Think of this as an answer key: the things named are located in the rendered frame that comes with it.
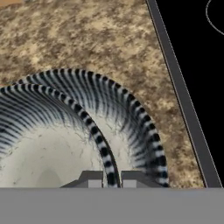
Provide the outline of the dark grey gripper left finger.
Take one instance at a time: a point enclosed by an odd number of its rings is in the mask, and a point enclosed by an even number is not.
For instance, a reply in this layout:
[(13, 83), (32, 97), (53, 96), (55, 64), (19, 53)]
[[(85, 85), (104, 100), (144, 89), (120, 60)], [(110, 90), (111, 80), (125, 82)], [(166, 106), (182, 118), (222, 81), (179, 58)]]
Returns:
[(62, 186), (62, 188), (102, 188), (103, 171), (83, 171), (78, 179)]

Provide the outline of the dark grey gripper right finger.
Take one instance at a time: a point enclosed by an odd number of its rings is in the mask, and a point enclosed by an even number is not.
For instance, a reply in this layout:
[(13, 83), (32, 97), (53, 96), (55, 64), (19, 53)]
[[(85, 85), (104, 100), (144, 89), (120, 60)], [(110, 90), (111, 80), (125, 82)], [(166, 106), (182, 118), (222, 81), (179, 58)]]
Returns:
[(121, 178), (123, 188), (161, 188), (141, 171), (122, 171)]

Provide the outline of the large black white striped bowl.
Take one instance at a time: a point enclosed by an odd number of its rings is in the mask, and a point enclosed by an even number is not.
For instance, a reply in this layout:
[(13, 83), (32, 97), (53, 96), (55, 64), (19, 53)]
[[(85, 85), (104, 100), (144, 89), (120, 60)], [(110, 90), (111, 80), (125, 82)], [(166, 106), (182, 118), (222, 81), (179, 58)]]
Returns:
[(165, 150), (157, 128), (139, 100), (108, 76), (79, 68), (31, 73), (18, 84), (39, 84), (76, 100), (88, 113), (102, 115), (119, 127), (131, 151), (131, 163), (154, 183), (170, 185)]

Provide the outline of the small black white striped bowl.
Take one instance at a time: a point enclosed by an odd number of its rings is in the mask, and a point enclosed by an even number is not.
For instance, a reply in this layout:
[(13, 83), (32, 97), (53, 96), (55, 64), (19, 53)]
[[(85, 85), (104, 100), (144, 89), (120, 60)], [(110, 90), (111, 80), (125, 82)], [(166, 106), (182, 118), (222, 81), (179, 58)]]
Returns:
[(0, 88), (0, 186), (60, 186), (82, 170), (120, 177), (109, 144), (73, 98), (39, 84)]

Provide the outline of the black hob with grey frame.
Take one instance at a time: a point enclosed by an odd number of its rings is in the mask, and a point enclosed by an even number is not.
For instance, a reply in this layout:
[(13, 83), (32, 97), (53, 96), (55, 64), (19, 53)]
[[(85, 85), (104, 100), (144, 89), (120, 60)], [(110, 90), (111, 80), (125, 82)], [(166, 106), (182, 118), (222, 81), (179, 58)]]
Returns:
[(210, 39), (210, 0), (146, 0), (204, 186), (221, 187), (224, 45)]

